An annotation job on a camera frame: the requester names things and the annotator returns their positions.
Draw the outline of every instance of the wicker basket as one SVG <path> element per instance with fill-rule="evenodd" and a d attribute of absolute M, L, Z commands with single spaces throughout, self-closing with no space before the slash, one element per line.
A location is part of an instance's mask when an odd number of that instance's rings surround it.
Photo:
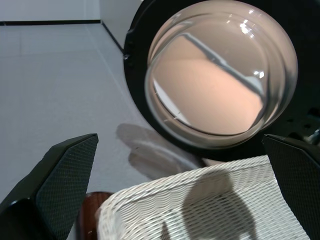
<path fill-rule="evenodd" d="M 267 156 L 144 183 L 100 207 L 100 240 L 306 240 Z"/>

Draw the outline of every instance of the white wall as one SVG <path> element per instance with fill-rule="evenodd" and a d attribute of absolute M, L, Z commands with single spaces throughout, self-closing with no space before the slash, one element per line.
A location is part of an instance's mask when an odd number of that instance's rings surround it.
<path fill-rule="evenodd" d="M 0 21 L 100 19 L 99 0 L 0 0 Z"/>
<path fill-rule="evenodd" d="M 100 0 L 101 20 L 122 47 L 141 3 L 142 0 Z"/>

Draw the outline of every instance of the clear glass bowl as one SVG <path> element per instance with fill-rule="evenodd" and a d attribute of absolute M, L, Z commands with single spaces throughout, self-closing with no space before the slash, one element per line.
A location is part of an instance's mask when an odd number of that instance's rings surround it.
<path fill-rule="evenodd" d="M 294 47 L 273 18 L 242 2 L 210 0 L 160 28 L 149 50 L 145 91 L 170 134 L 221 149 L 272 123 L 297 78 Z"/>

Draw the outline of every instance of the white floor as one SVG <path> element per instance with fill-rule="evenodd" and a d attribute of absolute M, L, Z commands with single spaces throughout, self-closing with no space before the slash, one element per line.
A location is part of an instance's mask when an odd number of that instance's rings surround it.
<path fill-rule="evenodd" d="M 0 201 L 52 145 L 88 133 L 99 136 L 88 192 L 196 167 L 140 115 L 100 24 L 1 26 Z"/>

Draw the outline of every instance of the black mesh panel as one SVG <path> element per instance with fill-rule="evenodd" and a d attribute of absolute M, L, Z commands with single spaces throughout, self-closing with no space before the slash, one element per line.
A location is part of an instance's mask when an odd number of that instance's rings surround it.
<path fill-rule="evenodd" d="M 70 147 L 36 195 L 36 205 L 57 240 L 68 237 L 87 192 L 98 137 Z"/>
<path fill-rule="evenodd" d="M 310 239 L 320 239 L 320 148 L 276 136 L 263 139 L 283 198 Z"/>

